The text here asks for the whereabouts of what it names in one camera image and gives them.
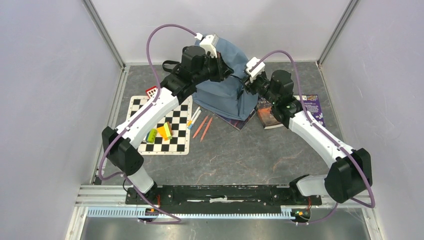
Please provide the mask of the dark tale of cities book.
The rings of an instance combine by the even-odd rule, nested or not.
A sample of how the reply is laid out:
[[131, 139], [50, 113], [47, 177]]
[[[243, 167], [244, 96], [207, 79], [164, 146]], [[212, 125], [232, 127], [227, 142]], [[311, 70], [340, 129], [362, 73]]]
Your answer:
[[265, 98], [259, 97], [256, 105], [258, 118], [265, 130], [282, 127], [283, 124], [276, 120], [272, 113], [272, 104]]

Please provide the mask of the blue student backpack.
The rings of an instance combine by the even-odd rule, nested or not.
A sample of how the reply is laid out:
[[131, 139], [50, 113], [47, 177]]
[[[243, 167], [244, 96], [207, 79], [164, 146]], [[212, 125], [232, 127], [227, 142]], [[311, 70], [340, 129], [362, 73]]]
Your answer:
[[200, 106], [215, 114], [234, 120], [245, 120], [258, 101], [256, 94], [249, 93], [243, 86], [246, 77], [245, 69], [248, 58], [236, 45], [219, 37], [216, 44], [224, 62], [233, 69], [233, 74], [221, 82], [206, 80], [201, 83], [192, 83], [180, 76], [180, 61], [164, 61], [173, 68], [164, 67], [168, 75], [160, 82], [160, 90], [167, 90], [182, 103], [188, 97]]

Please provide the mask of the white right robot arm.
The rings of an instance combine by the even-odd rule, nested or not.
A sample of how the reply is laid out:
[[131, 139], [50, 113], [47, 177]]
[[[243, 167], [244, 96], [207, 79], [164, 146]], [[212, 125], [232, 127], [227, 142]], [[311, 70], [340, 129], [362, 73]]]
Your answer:
[[270, 79], [265, 72], [247, 73], [243, 82], [249, 93], [267, 100], [275, 119], [308, 143], [329, 168], [327, 174], [305, 175], [292, 181], [288, 196], [293, 203], [302, 204], [309, 196], [324, 195], [341, 204], [370, 191], [373, 184], [370, 153], [345, 144], [315, 120], [294, 96], [289, 72], [276, 70]]

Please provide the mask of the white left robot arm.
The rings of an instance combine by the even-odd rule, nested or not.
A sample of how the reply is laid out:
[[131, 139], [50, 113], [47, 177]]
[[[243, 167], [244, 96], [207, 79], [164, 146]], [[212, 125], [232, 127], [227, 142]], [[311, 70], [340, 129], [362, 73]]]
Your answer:
[[138, 147], [162, 118], [196, 92], [198, 84], [222, 82], [233, 72], [221, 52], [187, 46], [182, 51], [180, 63], [162, 80], [155, 95], [129, 120], [115, 128], [107, 126], [102, 131], [102, 159], [108, 159], [120, 170], [145, 204], [156, 200], [157, 190], [155, 181], [143, 166], [144, 158]]

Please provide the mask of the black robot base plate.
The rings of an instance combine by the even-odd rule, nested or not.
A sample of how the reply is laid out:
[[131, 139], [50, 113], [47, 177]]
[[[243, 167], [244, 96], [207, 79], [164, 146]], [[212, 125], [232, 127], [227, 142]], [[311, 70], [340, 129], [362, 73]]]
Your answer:
[[161, 185], [146, 198], [170, 214], [277, 214], [282, 206], [320, 206], [289, 185]]

